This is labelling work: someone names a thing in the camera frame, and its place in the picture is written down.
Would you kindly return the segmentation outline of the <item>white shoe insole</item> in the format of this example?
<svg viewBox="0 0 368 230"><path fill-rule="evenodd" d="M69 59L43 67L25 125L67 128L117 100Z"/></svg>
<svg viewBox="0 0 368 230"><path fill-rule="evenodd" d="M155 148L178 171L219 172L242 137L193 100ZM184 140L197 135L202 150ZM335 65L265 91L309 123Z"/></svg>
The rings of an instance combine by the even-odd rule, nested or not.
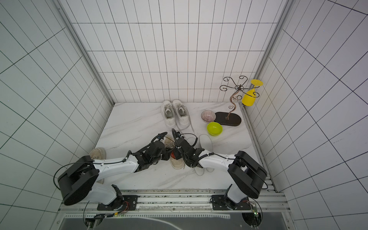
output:
<svg viewBox="0 0 368 230"><path fill-rule="evenodd" d="M199 136L199 144L201 148L213 152L213 144L208 135L202 134Z"/></svg>
<svg viewBox="0 0 368 230"><path fill-rule="evenodd" d="M195 137L189 137L186 140L190 145L193 145L195 149L196 148L201 148L201 145L200 145L199 141L196 141L195 139L196 139ZM194 171L197 174L197 176L202 176L204 174L205 169L200 168L200 167L195 167Z"/></svg>

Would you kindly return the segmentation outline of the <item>white sneaker with laces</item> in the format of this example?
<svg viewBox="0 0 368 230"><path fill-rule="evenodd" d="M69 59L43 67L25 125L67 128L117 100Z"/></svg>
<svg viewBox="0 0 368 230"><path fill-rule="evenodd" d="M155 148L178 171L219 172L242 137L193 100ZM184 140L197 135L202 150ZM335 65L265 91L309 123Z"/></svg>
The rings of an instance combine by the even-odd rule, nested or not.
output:
<svg viewBox="0 0 368 230"><path fill-rule="evenodd" d="M176 114L176 124L179 129L191 128L194 131L191 123L191 118L187 107L180 100L173 100L172 106Z"/></svg>

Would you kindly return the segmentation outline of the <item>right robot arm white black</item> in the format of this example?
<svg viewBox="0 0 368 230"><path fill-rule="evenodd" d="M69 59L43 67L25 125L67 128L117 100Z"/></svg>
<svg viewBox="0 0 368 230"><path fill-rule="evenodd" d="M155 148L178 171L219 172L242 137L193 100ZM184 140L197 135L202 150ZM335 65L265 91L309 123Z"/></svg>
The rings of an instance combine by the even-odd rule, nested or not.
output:
<svg viewBox="0 0 368 230"><path fill-rule="evenodd" d="M235 204L245 198L258 199L267 177L266 170L245 151L220 154L203 148L194 148L183 134L172 129L176 149L190 168L212 168L227 171L232 178L226 197Z"/></svg>

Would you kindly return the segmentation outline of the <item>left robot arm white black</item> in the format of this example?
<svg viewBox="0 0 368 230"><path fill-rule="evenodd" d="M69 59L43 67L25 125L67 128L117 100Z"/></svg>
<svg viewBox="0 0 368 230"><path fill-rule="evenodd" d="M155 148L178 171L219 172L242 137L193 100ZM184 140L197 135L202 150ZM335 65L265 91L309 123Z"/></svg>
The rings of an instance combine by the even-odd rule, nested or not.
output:
<svg viewBox="0 0 368 230"><path fill-rule="evenodd" d="M167 132L158 134L137 152L128 151L124 158L93 160L86 155L72 163L57 179L64 205L91 201L101 205L99 210L119 209L125 203L120 189L116 185L105 185L99 181L118 174L146 170L158 163L162 156L170 156L162 142L166 135Z"/></svg>

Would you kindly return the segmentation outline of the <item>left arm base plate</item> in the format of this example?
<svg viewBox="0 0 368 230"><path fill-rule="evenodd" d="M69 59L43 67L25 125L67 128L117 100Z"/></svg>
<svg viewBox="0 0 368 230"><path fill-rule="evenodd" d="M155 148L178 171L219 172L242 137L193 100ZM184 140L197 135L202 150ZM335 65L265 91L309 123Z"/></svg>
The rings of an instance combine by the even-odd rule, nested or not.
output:
<svg viewBox="0 0 368 230"><path fill-rule="evenodd" d="M99 203L98 211L127 211L135 210L138 202L138 195L118 196L110 204L104 205Z"/></svg>

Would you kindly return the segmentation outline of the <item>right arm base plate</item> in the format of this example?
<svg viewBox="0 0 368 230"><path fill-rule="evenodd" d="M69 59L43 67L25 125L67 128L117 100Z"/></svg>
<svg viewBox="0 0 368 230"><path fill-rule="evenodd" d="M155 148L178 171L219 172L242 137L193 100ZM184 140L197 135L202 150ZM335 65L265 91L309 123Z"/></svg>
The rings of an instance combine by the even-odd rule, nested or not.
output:
<svg viewBox="0 0 368 230"><path fill-rule="evenodd" d="M212 195L210 199L213 210L251 210L252 206L248 197L245 197L240 202L235 203L225 195Z"/></svg>

